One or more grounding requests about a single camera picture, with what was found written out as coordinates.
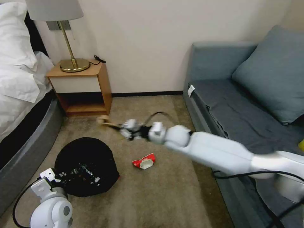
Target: gray bed base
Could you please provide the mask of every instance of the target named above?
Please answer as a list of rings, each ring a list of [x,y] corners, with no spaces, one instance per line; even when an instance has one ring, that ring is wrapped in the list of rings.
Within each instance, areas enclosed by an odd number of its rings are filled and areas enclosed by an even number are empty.
[[[63,121],[59,103],[53,99],[36,131],[0,170],[0,216],[32,178],[52,148]]]

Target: brass lamp base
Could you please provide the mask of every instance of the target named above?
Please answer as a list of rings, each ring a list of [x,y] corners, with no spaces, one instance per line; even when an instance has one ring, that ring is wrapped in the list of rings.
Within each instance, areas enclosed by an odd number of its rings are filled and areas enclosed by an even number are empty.
[[[62,60],[60,69],[64,72],[79,72],[90,67],[90,62],[85,59]]]

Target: baseboard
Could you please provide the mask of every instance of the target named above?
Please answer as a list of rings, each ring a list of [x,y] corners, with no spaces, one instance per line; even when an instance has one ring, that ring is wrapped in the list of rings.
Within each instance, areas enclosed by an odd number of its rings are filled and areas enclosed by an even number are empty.
[[[112,97],[144,97],[144,96],[159,96],[159,95],[181,95],[182,90],[178,91],[161,91],[161,92],[138,92],[138,93],[112,93]]]

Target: wooden object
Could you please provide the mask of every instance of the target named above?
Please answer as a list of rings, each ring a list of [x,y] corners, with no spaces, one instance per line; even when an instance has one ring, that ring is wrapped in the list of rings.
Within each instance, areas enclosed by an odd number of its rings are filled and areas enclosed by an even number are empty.
[[[68,117],[110,113],[112,92],[104,63],[91,64],[88,69],[76,73],[61,71],[58,63],[47,73],[47,78]]]

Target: blue pillow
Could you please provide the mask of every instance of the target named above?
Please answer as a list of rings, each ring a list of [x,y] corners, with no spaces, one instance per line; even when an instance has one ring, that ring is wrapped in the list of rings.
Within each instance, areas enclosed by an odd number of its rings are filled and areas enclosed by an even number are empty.
[[[233,73],[282,124],[304,113],[304,33],[274,26]]]

